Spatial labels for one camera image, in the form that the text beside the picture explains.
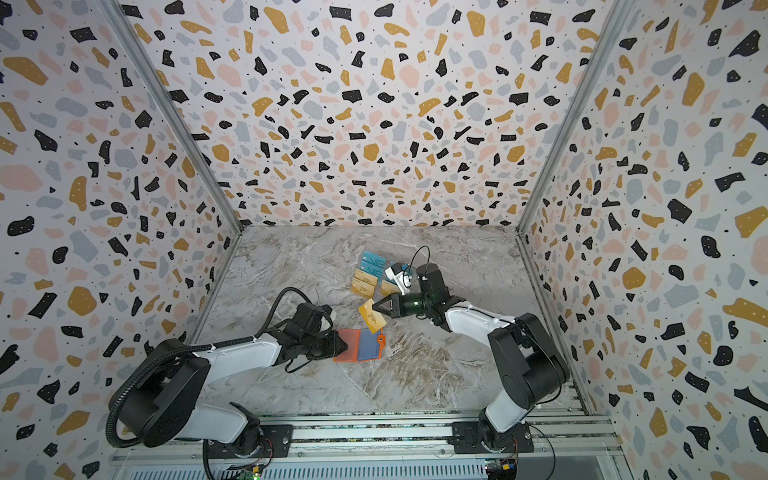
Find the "orange card wallet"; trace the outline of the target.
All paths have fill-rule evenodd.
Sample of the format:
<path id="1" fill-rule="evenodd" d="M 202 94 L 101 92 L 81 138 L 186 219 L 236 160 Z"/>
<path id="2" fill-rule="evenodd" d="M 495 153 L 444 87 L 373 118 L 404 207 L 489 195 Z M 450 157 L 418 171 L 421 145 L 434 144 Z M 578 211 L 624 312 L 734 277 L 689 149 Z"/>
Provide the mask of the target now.
<path id="1" fill-rule="evenodd" d="M 371 333 L 368 329 L 341 329 L 338 331 L 347 349 L 335 356 L 335 363 L 362 363 L 382 358 L 386 336 L 381 333 Z"/>

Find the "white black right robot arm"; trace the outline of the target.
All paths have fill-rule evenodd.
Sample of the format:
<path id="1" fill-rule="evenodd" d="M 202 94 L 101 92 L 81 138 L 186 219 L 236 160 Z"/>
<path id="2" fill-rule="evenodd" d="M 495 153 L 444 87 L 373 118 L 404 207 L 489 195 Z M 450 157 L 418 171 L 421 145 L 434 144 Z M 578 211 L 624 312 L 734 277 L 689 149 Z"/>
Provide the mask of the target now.
<path id="1" fill-rule="evenodd" d="M 531 313 L 509 316 L 490 313 L 452 294 L 439 267 L 417 268 L 419 290 L 393 293 L 372 310 L 389 318 L 423 317 L 449 332 L 489 348 L 502 390 L 479 414 L 481 441 L 493 449 L 511 436 L 535 407 L 569 380 L 566 362 L 540 319 Z"/>

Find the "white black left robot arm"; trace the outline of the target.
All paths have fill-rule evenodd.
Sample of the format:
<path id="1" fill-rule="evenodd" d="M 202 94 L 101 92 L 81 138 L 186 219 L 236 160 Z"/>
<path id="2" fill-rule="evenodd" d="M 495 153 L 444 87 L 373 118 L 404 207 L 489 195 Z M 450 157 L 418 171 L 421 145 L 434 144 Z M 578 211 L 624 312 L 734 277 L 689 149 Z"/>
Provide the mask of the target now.
<path id="1" fill-rule="evenodd" d="M 259 420 L 242 406 L 207 405 L 200 394 L 209 384 L 245 371 L 307 363 L 345 353 L 327 306 L 300 304 L 294 315 L 255 336 L 212 344 L 161 342 L 118 388 L 109 403 L 107 441 L 116 448 L 157 447 L 171 440 L 213 440 L 233 444 Z"/>

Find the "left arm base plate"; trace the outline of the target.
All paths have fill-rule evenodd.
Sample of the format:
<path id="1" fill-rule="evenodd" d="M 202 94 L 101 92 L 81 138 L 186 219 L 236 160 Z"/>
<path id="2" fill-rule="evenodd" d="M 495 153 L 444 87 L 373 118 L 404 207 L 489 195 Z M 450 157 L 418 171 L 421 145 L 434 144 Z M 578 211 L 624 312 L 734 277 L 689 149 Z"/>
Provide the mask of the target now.
<path id="1" fill-rule="evenodd" d="M 290 424 L 247 426 L 231 444 L 211 441 L 206 444 L 209 459 L 255 462 L 286 458 L 294 427 Z"/>

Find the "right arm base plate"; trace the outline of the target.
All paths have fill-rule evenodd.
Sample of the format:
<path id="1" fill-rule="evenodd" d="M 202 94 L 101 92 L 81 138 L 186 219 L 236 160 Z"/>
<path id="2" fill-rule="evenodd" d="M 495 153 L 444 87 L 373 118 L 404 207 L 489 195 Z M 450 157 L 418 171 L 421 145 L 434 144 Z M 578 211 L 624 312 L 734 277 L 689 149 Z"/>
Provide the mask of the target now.
<path id="1" fill-rule="evenodd" d="M 454 422 L 447 439 L 457 454 L 532 453 L 534 444 L 527 425 L 517 424 L 506 432 L 497 432 L 489 423 Z"/>

